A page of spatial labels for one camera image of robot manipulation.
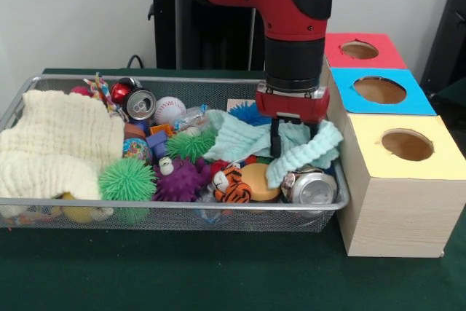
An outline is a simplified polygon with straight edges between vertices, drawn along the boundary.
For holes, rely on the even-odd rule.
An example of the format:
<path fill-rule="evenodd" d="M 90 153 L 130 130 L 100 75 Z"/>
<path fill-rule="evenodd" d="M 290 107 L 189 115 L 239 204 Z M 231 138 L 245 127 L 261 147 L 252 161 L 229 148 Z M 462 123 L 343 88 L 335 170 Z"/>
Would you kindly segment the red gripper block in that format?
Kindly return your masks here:
<path fill-rule="evenodd" d="M 303 123 L 320 123 L 326 116 L 330 102 L 328 88 L 318 88 L 313 92 L 286 93 L 268 88 L 256 90 L 256 105 L 260 114 L 271 117 L 270 154 L 281 155 L 279 119 L 298 119 Z M 309 138 L 317 135 L 317 125 L 309 125 Z"/>

